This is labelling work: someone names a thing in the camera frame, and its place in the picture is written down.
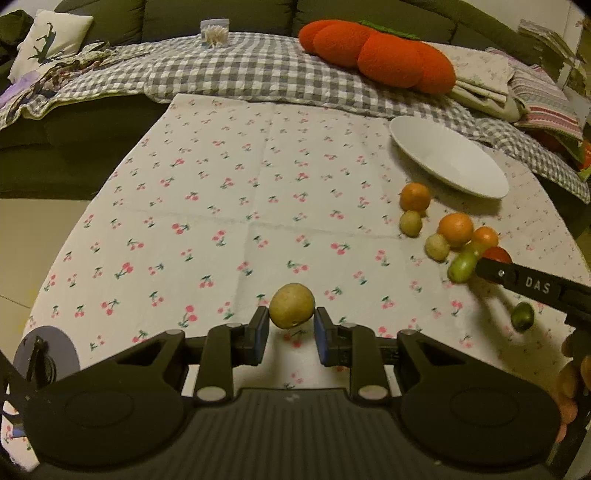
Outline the right hand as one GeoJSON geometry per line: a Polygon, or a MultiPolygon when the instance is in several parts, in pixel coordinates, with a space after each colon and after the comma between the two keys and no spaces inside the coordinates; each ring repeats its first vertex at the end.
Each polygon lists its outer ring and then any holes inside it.
{"type": "Polygon", "coordinates": [[[569,362],[558,374],[556,384],[552,390],[552,396],[559,408],[561,426],[556,437],[556,442],[561,443],[566,434],[567,427],[575,420],[578,413],[576,395],[585,387],[590,389],[590,356],[587,355],[579,367],[573,361],[569,362]]]}

